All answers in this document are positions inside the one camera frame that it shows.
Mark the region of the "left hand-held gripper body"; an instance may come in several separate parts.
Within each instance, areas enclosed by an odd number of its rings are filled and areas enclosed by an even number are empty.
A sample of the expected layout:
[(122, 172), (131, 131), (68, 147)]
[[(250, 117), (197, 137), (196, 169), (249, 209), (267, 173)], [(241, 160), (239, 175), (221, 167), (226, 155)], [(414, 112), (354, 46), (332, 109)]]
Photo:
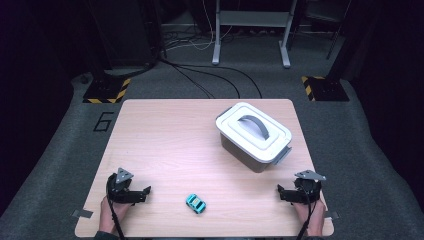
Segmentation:
[(115, 203), (132, 203), (139, 201), (139, 193), (130, 191), (133, 174), (123, 168), (119, 168), (116, 173), (108, 177), (106, 183), (107, 197)]

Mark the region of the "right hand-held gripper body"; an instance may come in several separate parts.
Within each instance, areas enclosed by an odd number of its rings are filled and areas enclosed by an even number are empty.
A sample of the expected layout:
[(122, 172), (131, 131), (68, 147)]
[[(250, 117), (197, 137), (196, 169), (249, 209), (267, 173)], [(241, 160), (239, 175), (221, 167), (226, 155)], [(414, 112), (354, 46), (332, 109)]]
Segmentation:
[(320, 199), (322, 182), (327, 180), (324, 175), (312, 170), (304, 170), (296, 173), (295, 176), (295, 203), (308, 204)]

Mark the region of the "turquoise toy car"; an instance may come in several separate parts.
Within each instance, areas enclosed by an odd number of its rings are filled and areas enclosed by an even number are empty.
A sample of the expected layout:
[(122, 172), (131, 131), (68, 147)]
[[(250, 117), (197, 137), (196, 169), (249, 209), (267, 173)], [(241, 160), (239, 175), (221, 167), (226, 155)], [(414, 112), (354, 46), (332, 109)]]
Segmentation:
[(197, 194), (189, 194), (186, 198), (186, 205), (196, 214), (201, 214), (206, 209), (206, 203)]

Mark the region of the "black tape floor numeral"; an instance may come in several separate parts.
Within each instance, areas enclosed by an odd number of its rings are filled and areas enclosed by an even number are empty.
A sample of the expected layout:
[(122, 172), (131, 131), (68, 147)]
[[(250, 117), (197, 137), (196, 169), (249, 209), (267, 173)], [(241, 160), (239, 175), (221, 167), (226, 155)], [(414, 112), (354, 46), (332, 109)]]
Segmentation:
[(94, 126), (94, 132), (107, 132), (111, 123), (113, 112), (102, 112)]

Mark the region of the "black yellow striped base plate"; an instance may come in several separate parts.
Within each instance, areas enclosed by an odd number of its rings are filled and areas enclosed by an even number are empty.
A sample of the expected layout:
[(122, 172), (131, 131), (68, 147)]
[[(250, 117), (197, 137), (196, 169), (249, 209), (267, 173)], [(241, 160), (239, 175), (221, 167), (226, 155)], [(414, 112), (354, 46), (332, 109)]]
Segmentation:
[(92, 82), (83, 95), (83, 102), (92, 104), (119, 103), (123, 99), (130, 82), (130, 79), (114, 79), (109, 82), (108, 86)]
[(339, 81), (332, 82), (319, 76), (302, 76), (301, 80), (310, 101), (347, 102), (349, 100)]

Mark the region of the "black stand post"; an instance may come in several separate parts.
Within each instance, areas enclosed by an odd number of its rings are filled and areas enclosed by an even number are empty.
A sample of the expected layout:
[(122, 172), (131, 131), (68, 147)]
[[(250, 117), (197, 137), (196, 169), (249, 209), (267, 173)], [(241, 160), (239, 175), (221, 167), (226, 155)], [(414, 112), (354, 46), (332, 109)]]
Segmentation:
[(353, 3), (346, 18), (345, 41), (326, 76), (329, 82), (350, 81), (357, 75), (379, 12), (379, 0), (353, 0)]
[(105, 73), (104, 57), (105, 51), (102, 39), (99, 34), (96, 19), (93, 14), (90, 0), (83, 0), (84, 6), (87, 11), (87, 28), (88, 28), (88, 47), (87, 52), (89, 55), (90, 71), (93, 75), (94, 83), (101, 90), (109, 88), (110, 80)]

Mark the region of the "white metal table frame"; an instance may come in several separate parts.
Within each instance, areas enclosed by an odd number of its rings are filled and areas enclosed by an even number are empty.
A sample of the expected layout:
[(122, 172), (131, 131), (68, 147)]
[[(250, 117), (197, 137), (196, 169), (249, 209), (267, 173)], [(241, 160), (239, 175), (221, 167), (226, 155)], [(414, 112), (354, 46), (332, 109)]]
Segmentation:
[(291, 67), (291, 62), (288, 55), (287, 42), (291, 32), (297, 2), (298, 0), (290, 0), (290, 9), (285, 12), (257, 12), (222, 10), (221, 0), (216, 0), (216, 29), (212, 64), (217, 66), (220, 63), (222, 26), (271, 27), (284, 29), (283, 39), (279, 41), (279, 49), (282, 59), (282, 65), (284, 68), (289, 69)]

